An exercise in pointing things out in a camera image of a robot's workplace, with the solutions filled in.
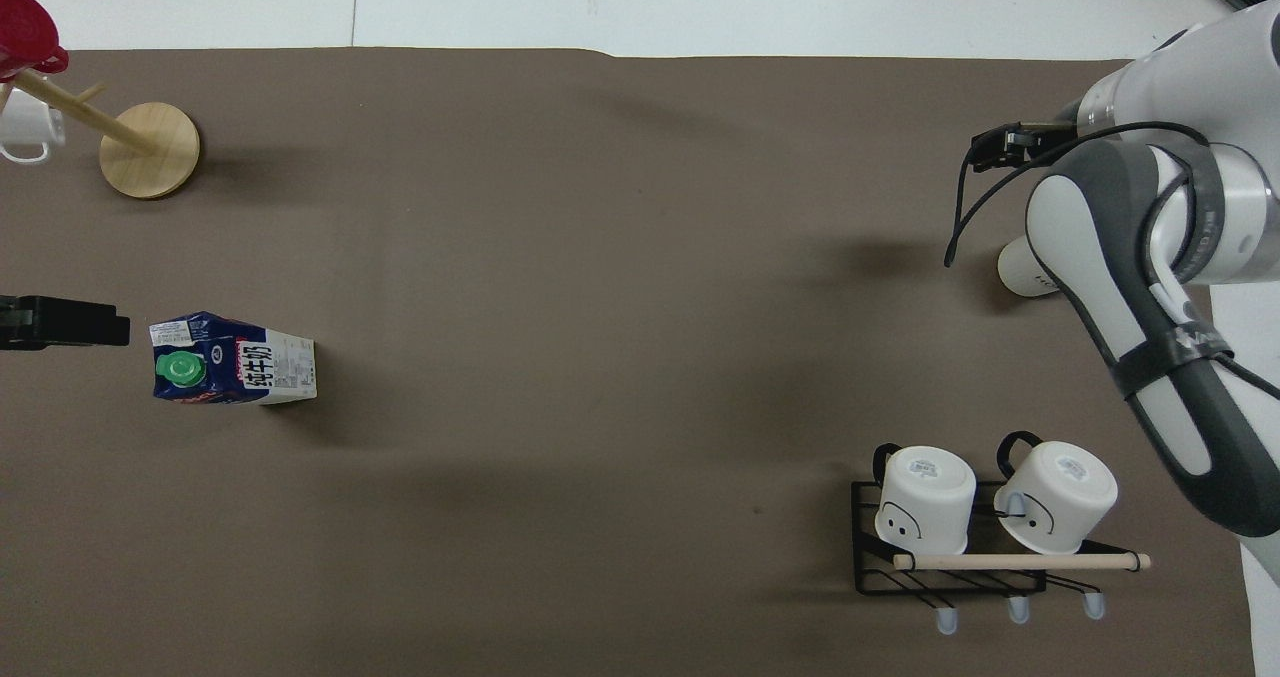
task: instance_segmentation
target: mug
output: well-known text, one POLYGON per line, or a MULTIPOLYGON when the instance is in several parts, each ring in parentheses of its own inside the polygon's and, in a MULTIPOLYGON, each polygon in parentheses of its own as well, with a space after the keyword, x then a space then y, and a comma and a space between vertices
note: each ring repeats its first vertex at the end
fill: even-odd
POLYGON ((55 145, 67 145, 63 113, 22 90, 13 90, 4 109, 0 109, 0 154, 18 165, 44 165, 52 156, 55 145), (37 157, 18 157, 9 152, 10 145, 40 145, 41 152, 37 157))
POLYGON ((58 45, 58 27, 35 0, 0 0, 0 83, 26 68, 50 76, 65 70, 67 51, 58 45))
POLYGON ((973 467, 936 445, 886 443, 872 459, 881 486, 876 535, 913 554, 960 554, 978 480, 973 467))
POLYGON ((1041 554, 1075 554, 1116 503, 1120 490, 1102 459, 1078 445, 1011 433, 996 450, 1006 477, 996 490, 996 513, 1015 540, 1041 554), (1018 466, 1009 453, 1019 442, 1032 452, 1018 466))

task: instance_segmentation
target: black mug handle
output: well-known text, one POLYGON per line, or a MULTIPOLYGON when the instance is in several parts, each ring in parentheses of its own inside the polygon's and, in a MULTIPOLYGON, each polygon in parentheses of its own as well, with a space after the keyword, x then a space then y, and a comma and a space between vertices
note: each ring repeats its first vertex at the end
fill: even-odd
POLYGON ((1014 466, 1009 463, 1009 453, 1014 449, 1014 443, 1018 442, 1024 442, 1029 445, 1038 445, 1043 440, 1025 430, 1005 435, 1005 439, 1000 442, 1000 448, 996 449, 996 466, 1000 467, 1000 472, 1006 477, 1006 480, 1014 476, 1014 466))
POLYGON ((900 449, 902 448, 893 443, 884 443, 876 448, 876 456, 872 457, 872 475, 874 475, 877 485, 884 485, 884 463, 888 462, 888 456, 900 449))

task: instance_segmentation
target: mug handle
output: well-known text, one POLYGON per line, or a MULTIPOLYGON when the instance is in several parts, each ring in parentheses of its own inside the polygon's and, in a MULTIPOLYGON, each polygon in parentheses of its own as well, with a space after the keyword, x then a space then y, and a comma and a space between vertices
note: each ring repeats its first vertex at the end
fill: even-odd
POLYGON ((1009 433, 1005 435, 1004 440, 1000 440, 1000 448, 996 449, 996 466, 1000 467, 1001 475, 1007 479, 1014 476, 1014 466, 1009 463, 1009 453, 1014 449, 1014 443, 1024 442, 1029 445, 1038 445, 1043 443, 1037 435, 1030 434, 1025 430, 1019 430, 1015 433, 1009 433))
POLYGON ((872 457, 872 475, 874 476, 877 485, 884 485, 884 463, 888 462, 888 456, 900 449, 902 448, 893 443, 884 443, 876 448, 876 456, 872 457))
POLYGON ((49 159, 52 156, 54 150, 49 148, 47 141, 46 141, 46 143, 40 145, 40 147, 42 150, 42 152, 40 154, 40 157, 18 157, 18 156, 14 156, 14 154, 9 152, 9 150, 5 148, 4 145, 0 145, 0 154, 4 154, 4 156, 8 157, 9 161, 14 163, 15 165, 44 165, 45 163, 49 163, 49 159))
POLYGON ((44 72, 46 76, 55 76, 58 72, 65 70, 69 65, 69 58, 67 56, 65 49, 55 47, 54 52, 45 61, 38 63, 38 65, 32 65, 37 72, 44 72))

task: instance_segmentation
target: round wooden base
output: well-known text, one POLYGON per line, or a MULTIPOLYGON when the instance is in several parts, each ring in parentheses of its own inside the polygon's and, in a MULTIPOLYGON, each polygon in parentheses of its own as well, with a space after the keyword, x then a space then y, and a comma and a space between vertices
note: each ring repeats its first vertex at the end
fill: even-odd
POLYGON ((200 159, 200 133, 191 116, 173 104, 146 102, 125 109, 119 122, 151 139, 156 150, 137 154, 104 136, 97 163, 113 188, 129 197, 156 198, 187 182, 200 159))

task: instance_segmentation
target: red mug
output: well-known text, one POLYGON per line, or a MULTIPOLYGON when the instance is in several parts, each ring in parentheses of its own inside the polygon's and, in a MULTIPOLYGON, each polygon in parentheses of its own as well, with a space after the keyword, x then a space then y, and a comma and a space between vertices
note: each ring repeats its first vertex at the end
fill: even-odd
POLYGON ((33 68, 56 74, 67 68, 67 51, 58 45, 58 27, 35 0, 0 0, 0 83, 33 68))

